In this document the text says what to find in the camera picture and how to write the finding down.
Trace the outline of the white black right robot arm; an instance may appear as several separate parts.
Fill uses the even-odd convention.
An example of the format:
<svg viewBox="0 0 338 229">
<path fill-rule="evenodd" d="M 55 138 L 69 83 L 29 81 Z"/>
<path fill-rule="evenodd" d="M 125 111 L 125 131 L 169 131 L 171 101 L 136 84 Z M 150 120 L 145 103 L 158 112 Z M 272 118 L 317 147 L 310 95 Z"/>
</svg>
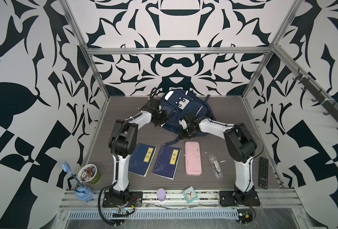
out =
<svg viewBox="0 0 338 229">
<path fill-rule="evenodd" d="M 235 194 L 246 200 L 255 193 L 252 177 L 252 161 L 255 158 L 257 143 L 244 123 L 226 124 L 207 117 L 184 116 L 179 120 L 180 137 L 192 138 L 197 133 L 205 133 L 223 139 L 229 155 L 235 162 Z"/>
</svg>

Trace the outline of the navy blue school backpack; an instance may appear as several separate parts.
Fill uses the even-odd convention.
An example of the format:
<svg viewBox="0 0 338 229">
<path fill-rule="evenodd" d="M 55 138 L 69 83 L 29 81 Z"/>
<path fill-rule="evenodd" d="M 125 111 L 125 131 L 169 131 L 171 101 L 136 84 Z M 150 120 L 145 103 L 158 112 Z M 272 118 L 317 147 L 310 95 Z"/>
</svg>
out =
<svg viewBox="0 0 338 229">
<path fill-rule="evenodd" d="M 169 115 L 169 120 L 162 127 L 170 132 L 178 134 L 175 140 L 165 143 L 166 146 L 176 144 L 180 139 L 181 125 L 179 120 L 186 114 L 194 114 L 196 117 L 205 116 L 215 120 L 215 115 L 208 104 L 210 96 L 204 100 L 197 97 L 192 91 L 173 89 L 165 93 L 160 99 L 160 107 Z"/>
</svg>

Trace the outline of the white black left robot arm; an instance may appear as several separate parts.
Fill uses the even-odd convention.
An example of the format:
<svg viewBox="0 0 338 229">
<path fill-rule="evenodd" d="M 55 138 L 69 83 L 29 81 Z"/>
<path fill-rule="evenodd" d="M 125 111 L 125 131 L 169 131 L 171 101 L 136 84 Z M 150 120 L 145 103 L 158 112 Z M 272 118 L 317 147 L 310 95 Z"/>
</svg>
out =
<svg viewBox="0 0 338 229">
<path fill-rule="evenodd" d="M 154 123 L 162 125 L 168 120 L 168 115 L 162 111 L 158 99 L 149 99 L 147 104 L 138 110 L 136 115 L 127 119 L 118 119 L 114 123 L 109 142 L 113 155 L 114 174 L 109 194 L 113 199 L 127 202 L 129 197 L 129 160 L 137 143 L 140 128 Z"/>
</svg>

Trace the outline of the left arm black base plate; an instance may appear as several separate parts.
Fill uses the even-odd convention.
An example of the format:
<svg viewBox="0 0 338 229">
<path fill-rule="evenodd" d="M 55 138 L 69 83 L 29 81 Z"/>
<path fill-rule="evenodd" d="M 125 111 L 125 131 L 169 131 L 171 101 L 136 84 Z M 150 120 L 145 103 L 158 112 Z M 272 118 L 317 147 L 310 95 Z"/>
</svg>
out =
<svg viewBox="0 0 338 229">
<path fill-rule="evenodd" d="M 122 192 L 116 190 L 109 190 L 104 193 L 103 208 L 115 208 L 115 207 L 141 207 L 143 200 L 143 192 L 130 191 Z"/>
</svg>

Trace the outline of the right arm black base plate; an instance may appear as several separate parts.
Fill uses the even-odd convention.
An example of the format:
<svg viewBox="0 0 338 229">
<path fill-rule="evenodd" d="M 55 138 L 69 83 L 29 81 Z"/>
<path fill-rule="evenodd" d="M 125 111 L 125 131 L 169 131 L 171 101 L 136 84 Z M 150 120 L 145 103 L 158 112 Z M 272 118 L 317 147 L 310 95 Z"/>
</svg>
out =
<svg viewBox="0 0 338 229">
<path fill-rule="evenodd" d="M 259 207 L 261 205 L 258 194 L 254 190 L 250 190 L 246 193 L 242 193 L 240 191 L 220 191 L 219 196 L 219 202 L 222 207 Z"/>
</svg>

